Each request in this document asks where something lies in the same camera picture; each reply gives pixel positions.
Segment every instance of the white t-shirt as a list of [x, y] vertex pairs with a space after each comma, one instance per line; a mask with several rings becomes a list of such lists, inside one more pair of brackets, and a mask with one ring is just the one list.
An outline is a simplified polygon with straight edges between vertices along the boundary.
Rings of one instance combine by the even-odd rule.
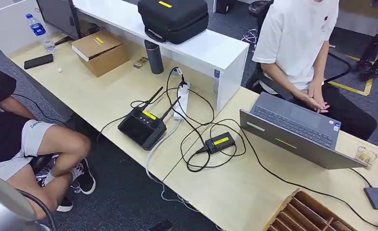
[[313, 63], [323, 43], [329, 40], [338, 12], [339, 0], [275, 0], [262, 25], [252, 60], [276, 63], [295, 87], [307, 90], [313, 78]]

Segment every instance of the floor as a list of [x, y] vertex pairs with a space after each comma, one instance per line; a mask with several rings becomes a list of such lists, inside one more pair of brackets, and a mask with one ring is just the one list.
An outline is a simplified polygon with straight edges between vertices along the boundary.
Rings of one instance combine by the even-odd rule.
[[[248, 14], [248, 6], [236, 2], [234, 9], [227, 15], [210, 15], [209, 29], [227, 36], [241, 39], [245, 31], [255, 27], [255, 19]], [[353, 56], [360, 56], [370, 37], [343, 30], [335, 30], [331, 43], [337, 51]], [[248, 61], [244, 71], [243, 82], [253, 72], [254, 64]], [[329, 58], [326, 76], [339, 74], [345, 67]], [[23, 94], [37, 102], [49, 117], [59, 119], [59, 115], [28, 83], [25, 73], [11, 63], [0, 52], [0, 70], [18, 80], [17, 93]], [[353, 75], [347, 75], [338, 82], [364, 89], [364, 83]], [[378, 79], [373, 82], [371, 94], [361, 96], [341, 90], [346, 97], [370, 113], [378, 121]], [[38, 109], [23, 99], [22, 101], [38, 118], [44, 119]], [[88, 136], [94, 141], [96, 131], [84, 126]], [[369, 140], [378, 145], [378, 128]], [[97, 179], [97, 189], [91, 195], [69, 194], [74, 201], [74, 208], [68, 213], [55, 213], [58, 230], [66, 231], [145, 231], [156, 223], [169, 220], [173, 223], [172, 231], [214, 231], [216, 226], [205, 216], [186, 209], [179, 203], [163, 201], [160, 198], [161, 188], [147, 178], [144, 169], [127, 154], [118, 149], [105, 138], [100, 140], [100, 148], [93, 144], [89, 161]], [[168, 197], [175, 197], [170, 189]]]

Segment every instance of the plastic bottle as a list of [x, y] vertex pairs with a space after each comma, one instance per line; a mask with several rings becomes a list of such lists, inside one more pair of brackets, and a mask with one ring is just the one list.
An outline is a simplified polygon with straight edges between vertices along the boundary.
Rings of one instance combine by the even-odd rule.
[[43, 25], [40, 23], [39, 20], [33, 18], [32, 14], [26, 14], [26, 18], [28, 19], [28, 25], [30, 26], [33, 33], [40, 38], [41, 43], [44, 46], [44, 49], [48, 53], [52, 53], [55, 50], [54, 42], [49, 37], [46, 29], [44, 29]]

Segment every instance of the man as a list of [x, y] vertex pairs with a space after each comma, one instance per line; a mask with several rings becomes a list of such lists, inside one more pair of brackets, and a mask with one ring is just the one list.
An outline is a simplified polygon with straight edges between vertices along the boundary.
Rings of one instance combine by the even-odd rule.
[[[336, 24], [339, 0], [275, 0], [262, 25], [253, 61], [264, 74], [287, 89], [294, 103], [342, 122], [341, 130], [369, 139], [375, 119], [324, 84], [329, 37]], [[264, 83], [254, 87], [276, 94]]]
[[[36, 121], [33, 114], [11, 97], [15, 79], [0, 71], [0, 178], [13, 187], [39, 198], [54, 211], [64, 198], [69, 185], [78, 179], [83, 193], [95, 189], [88, 163], [90, 149], [87, 137], [58, 125]], [[32, 157], [60, 154], [40, 187], [29, 165]], [[37, 218], [44, 212], [30, 201]]]

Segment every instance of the wooden organizer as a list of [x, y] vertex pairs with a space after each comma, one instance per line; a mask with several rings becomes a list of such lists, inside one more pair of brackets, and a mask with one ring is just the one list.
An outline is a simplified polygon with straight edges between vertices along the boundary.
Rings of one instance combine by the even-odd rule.
[[263, 231], [357, 231], [304, 191], [282, 203]]

